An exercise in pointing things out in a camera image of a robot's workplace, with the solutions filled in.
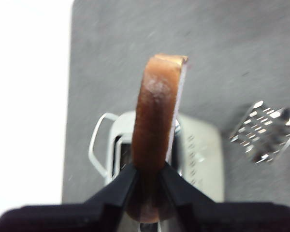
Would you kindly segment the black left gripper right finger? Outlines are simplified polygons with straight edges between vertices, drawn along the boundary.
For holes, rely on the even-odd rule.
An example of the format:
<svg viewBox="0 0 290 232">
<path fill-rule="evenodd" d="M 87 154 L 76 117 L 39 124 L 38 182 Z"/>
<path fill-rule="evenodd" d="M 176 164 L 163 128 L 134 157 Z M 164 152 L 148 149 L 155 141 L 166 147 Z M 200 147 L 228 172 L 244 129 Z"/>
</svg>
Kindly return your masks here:
<svg viewBox="0 0 290 232">
<path fill-rule="evenodd" d="M 290 207 L 269 202 L 216 203 L 169 164 L 160 183 L 186 232 L 290 232 Z"/>
</svg>

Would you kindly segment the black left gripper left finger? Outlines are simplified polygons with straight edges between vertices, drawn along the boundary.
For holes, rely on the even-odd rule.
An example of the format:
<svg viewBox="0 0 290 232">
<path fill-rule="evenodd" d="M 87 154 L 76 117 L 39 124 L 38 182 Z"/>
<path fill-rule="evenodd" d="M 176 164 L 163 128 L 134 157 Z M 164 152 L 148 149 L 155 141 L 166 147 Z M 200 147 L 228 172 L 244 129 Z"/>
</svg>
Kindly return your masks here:
<svg viewBox="0 0 290 232">
<path fill-rule="evenodd" d="M 114 232 L 138 178 L 138 171 L 129 164 L 83 203 L 30 205 L 6 211 L 0 217 L 0 232 Z"/>
</svg>

